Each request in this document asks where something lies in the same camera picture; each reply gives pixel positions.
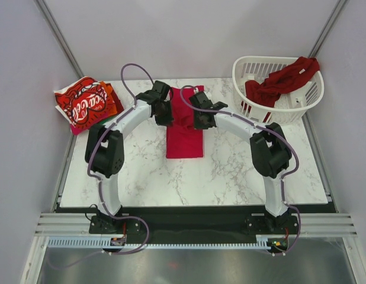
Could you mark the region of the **green folded t-shirt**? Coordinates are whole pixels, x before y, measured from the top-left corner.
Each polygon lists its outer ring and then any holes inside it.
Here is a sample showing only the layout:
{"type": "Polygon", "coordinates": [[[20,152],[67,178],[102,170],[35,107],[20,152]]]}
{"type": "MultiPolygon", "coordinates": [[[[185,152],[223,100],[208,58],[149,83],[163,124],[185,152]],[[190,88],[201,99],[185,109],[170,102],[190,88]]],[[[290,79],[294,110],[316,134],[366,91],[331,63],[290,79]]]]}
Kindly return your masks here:
{"type": "Polygon", "coordinates": [[[107,118],[107,119],[104,119],[104,120],[101,120],[100,122],[97,122],[97,124],[100,124],[100,125],[103,125],[105,124],[107,121],[109,121],[110,119],[107,118]]]}

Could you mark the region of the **white plastic laundry basket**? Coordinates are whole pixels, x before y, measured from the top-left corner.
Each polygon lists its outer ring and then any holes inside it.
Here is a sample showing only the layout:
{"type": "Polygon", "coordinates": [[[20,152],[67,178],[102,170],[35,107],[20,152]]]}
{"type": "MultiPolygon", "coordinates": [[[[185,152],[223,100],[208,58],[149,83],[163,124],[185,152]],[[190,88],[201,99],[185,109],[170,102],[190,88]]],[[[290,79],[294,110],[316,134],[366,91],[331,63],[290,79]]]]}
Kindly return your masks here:
{"type": "Polygon", "coordinates": [[[294,63],[295,57],[243,56],[232,68],[233,100],[236,109],[250,120],[263,123],[291,124],[323,98],[324,82],[318,71],[301,88],[280,96],[272,108],[257,104],[246,96],[245,83],[254,80],[263,83],[272,72],[294,63]]]}

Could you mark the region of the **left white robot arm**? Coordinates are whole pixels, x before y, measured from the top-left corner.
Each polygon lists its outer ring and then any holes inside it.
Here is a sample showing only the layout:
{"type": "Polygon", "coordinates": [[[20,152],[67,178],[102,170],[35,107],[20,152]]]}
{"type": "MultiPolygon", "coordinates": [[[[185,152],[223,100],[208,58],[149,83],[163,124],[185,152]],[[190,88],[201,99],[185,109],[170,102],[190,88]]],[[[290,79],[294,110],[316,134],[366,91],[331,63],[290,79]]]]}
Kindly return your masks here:
{"type": "Polygon", "coordinates": [[[118,194],[118,173],[125,162],[124,141],[150,117],[155,117],[162,126],[170,126],[173,122],[172,98],[171,88],[162,93],[140,93],[132,106],[108,124],[98,124],[89,130],[85,152],[87,175],[97,180],[98,209],[106,215],[102,224],[111,233],[119,232],[124,224],[123,217],[117,215],[122,207],[118,194]]]}

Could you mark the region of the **orange folded t-shirt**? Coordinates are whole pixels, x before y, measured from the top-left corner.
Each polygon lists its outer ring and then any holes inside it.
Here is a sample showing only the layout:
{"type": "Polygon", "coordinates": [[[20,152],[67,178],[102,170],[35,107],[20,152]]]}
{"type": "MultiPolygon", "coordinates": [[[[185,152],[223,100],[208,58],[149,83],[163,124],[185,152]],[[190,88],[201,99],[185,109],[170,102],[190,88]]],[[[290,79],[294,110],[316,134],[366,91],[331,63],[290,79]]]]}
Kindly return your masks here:
{"type": "Polygon", "coordinates": [[[100,81],[100,84],[104,88],[106,94],[108,95],[107,114],[108,114],[109,117],[113,116],[117,113],[116,102],[115,102],[115,99],[114,99],[114,95],[115,95],[114,89],[113,89],[113,87],[111,86],[110,83],[105,83],[104,81],[100,81]]]}

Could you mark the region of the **aluminium extrusion rail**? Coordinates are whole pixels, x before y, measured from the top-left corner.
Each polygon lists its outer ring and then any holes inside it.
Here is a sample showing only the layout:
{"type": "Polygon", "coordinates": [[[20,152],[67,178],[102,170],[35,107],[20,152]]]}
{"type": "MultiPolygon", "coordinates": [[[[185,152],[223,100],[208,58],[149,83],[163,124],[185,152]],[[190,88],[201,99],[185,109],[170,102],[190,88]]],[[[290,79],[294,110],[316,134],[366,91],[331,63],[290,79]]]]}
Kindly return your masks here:
{"type": "Polygon", "coordinates": [[[36,226],[36,236],[83,236],[89,234],[91,222],[84,214],[42,213],[36,226]]]}

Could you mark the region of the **dark red folded t-shirt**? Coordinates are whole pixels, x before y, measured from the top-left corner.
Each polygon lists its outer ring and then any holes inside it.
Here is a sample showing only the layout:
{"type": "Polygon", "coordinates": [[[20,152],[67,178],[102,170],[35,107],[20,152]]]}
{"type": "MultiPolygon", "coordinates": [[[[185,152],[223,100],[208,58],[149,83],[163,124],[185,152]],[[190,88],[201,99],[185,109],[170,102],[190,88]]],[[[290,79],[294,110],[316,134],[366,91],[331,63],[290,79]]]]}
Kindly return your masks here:
{"type": "Polygon", "coordinates": [[[124,107],[123,107],[123,104],[121,103],[120,99],[118,98],[118,96],[115,95],[113,97],[113,100],[115,102],[115,107],[116,107],[117,114],[122,113],[124,111],[124,107]]]}

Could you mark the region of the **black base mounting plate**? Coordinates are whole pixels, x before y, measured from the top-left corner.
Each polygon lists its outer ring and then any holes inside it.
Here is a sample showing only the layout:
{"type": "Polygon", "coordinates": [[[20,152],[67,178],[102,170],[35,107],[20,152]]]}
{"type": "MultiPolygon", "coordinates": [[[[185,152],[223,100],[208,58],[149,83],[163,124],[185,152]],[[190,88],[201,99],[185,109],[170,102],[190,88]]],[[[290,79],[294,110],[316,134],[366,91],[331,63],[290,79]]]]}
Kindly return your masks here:
{"type": "Polygon", "coordinates": [[[262,205],[123,207],[116,219],[96,212],[90,234],[124,233],[131,243],[245,243],[257,235],[292,237],[294,210],[273,218],[262,205]]]}

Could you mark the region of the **red coca-cola print t-shirt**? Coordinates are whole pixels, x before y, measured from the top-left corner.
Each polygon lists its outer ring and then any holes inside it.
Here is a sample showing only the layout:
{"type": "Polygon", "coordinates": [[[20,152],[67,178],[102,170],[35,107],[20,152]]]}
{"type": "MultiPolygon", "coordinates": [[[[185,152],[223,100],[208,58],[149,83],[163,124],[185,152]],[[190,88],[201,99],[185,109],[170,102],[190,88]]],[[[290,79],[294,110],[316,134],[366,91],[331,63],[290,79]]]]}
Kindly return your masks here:
{"type": "Polygon", "coordinates": [[[67,119],[74,135],[109,118],[108,95],[100,81],[92,77],[82,77],[75,83],[54,91],[54,97],[56,109],[67,119]]]}

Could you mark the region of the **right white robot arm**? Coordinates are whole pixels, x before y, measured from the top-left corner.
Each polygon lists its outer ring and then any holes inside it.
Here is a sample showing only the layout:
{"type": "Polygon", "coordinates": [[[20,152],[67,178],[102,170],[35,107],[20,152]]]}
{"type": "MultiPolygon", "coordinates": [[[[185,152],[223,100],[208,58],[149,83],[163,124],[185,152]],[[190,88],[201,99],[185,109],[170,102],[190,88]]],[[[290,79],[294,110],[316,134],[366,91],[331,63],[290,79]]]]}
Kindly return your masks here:
{"type": "Polygon", "coordinates": [[[266,229],[280,232],[286,226],[283,216],[288,211],[285,201],[284,178],[287,173],[292,149],[287,144],[278,124],[264,127],[243,116],[232,113],[226,107],[222,110],[194,108],[195,128],[222,128],[246,141],[251,148],[252,163],[263,177],[265,188],[266,229]]]}

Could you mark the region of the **bright red t-shirt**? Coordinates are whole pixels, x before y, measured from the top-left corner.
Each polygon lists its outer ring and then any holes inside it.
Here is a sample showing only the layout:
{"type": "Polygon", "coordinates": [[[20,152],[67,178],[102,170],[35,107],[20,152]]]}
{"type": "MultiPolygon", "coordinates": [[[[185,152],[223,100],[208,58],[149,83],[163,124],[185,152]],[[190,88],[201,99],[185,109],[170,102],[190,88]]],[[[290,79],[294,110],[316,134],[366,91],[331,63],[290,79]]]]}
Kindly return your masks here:
{"type": "Polygon", "coordinates": [[[194,110],[181,99],[178,88],[172,88],[172,125],[166,128],[166,158],[193,159],[204,157],[203,131],[194,127],[194,110]]]}

